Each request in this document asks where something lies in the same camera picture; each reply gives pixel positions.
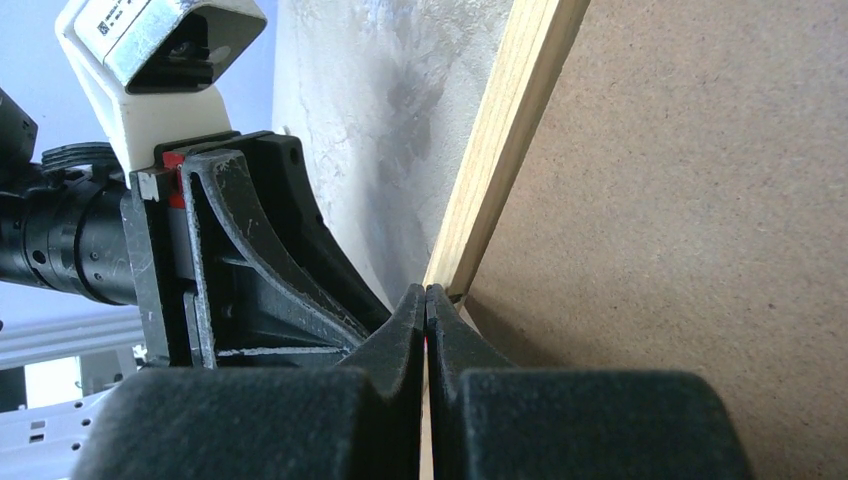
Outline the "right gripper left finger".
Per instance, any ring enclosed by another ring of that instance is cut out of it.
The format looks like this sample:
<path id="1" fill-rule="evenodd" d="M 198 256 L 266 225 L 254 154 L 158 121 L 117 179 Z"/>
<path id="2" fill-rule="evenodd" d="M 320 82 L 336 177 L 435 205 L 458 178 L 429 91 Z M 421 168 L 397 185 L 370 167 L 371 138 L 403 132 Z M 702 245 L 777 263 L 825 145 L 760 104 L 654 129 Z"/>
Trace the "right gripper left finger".
<path id="1" fill-rule="evenodd" d="M 76 479 L 415 479 L 425 290 L 326 368 L 155 368 L 107 397 Z"/>

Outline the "brown backing board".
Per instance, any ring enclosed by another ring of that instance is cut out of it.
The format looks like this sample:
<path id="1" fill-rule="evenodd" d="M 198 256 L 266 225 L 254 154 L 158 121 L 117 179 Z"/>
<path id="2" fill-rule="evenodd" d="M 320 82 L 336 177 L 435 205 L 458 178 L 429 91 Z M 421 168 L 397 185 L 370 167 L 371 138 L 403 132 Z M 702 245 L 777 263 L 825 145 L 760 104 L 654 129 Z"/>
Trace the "brown backing board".
<path id="1" fill-rule="evenodd" d="M 532 366 L 670 368 L 760 479 L 847 475 L 847 5 L 594 1 L 466 303 Z"/>

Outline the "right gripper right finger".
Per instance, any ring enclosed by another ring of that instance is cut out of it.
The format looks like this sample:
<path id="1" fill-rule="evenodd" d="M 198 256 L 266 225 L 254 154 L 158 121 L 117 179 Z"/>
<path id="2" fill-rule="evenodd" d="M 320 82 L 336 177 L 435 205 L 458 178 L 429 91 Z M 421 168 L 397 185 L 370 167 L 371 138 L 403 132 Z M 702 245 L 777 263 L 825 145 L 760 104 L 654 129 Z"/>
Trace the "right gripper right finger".
<path id="1" fill-rule="evenodd" d="M 426 291 L 439 479 L 749 479 L 729 414 L 701 377 L 525 369 Z"/>

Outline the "wooden picture frame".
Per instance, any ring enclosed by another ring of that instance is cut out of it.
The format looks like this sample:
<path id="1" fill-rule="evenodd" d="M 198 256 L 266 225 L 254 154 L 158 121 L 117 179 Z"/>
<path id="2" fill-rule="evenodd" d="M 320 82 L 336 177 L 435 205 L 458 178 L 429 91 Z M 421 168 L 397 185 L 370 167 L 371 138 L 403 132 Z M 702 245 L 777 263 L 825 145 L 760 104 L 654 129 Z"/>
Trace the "wooden picture frame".
<path id="1" fill-rule="evenodd" d="M 423 279 L 453 303 L 470 290 L 588 7 L 511 7 Z"/>

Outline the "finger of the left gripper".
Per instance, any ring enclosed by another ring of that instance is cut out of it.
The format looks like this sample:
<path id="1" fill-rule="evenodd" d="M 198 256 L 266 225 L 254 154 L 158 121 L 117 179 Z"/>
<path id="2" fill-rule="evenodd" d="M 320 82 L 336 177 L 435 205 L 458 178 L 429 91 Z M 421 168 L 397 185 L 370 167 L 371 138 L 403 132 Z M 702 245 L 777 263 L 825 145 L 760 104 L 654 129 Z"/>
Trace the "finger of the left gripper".
<path id="1" fill-rule="evenodd" d="M 294 136 L 259 132 L 247 142 L 245 153 L 263 210 L 297 266 L 365 331 L 380 328 L 389 318 L 389 310 L 325 224 L 301 141 Z"/>

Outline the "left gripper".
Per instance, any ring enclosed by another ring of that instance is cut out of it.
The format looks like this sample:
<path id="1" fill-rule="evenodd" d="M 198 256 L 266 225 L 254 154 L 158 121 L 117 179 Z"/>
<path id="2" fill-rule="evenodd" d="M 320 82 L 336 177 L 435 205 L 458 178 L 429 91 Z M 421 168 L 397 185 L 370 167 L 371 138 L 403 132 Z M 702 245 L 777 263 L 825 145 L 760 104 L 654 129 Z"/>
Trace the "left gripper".
<path id="1" fill-rule="evenodd" d="M 2 281 L 137 306 L 154 366 L 331 366 L 360 347 L 366 328 L 286 250 L 245 155 L 184 159 L 158 147 L 126 180 L 87 142 L 2 164 Z"/>

